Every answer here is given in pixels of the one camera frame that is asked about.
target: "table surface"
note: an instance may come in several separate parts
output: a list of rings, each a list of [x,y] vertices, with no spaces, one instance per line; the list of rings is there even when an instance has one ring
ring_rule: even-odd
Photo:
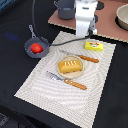
[[[35,4],[35,24],[40,36],[52,43],[60,31],[74,30],[48,24],[56,10],[52,0]],[[33,117],[53,128],[78,126],[14,97],[40,59],[30,58],[24,49],[31,38],[32,0],[17,0],[0,12],[0,105]],[[116,49],[92,128],[128,128],[128,44],[103,37],[91,38],[116,44]]]

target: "knife blade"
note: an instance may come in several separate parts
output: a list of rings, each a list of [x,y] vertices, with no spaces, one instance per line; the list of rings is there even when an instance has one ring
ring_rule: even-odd
[[[99,60],[98,59],[95,59],[95,58],[91,58],[91,57],[87,57],[87,56],[83,56],[83,55],[77,55],[77,54],[70,53],[70,52],[63,51],[63,50],[60,50],[60,52],[65,53],[65,54],[68,54],[68,55],[75,55],[75,56],[80,57],[83,60],[91,61],[91,62],[94,62],[94,63],[98,63],[99,62]]]

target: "red object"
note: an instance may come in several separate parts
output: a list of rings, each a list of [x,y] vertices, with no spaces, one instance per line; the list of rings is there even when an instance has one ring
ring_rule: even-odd
[[[41,53],[43,51],[43,47],[38,43],[34,43],[31,45],[31,51],[33,53]]]

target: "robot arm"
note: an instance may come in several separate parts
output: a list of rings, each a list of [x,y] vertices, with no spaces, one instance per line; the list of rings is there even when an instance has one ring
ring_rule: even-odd
[[[97,4],[97,0],[75,0],[76,37],[85,37],[88,29],[91,29],[94,34],[97,34],[94,17]]]

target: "cable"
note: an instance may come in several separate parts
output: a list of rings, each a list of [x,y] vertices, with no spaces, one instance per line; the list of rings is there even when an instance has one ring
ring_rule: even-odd
[[[35,30],[35,33],[37,35],[37,37],[39,37],[39,39],[44,42],[45,44],[49,45],[49,46],[59,46],[59,45],[64,45],[64,44],[67,44],[67,43],[70,43],[70,42],[73,42],[73,41],[78,41],[78,40],[85,40],[85,39],[88,39],[92,36],[93,34],[93,31],[89,29],[89,35],[84,37],[84,38],[78,38],[78,39],[74,39],[74,40],[69,40],[69,41],[66,41],[66,42],[63,42],[61,44],[50,44],[48,42],[46,42],[46,40],[44,40],[43,38],[41,38],[41,36],[39,35],[39,33],[37,32],[37,29],[36,29],[36,26],[35,26],[35,18],[34,18],[34,7],[35,7],[35,0],[33,0],[33,4],[32,4],[32,23],[33,23],[33,28]]]

